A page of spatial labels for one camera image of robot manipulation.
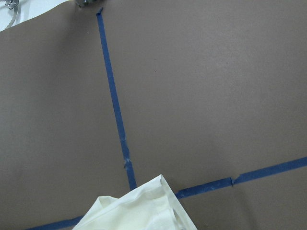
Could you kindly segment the cream long sleeve cat shirt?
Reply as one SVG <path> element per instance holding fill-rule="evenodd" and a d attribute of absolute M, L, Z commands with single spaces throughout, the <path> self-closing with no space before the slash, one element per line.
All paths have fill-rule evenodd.
<path fill-rule="evenodd" d="M 99 196 L 75 230 L 194 230 L 195 224 L 159 175 L 120 198 Z"/>

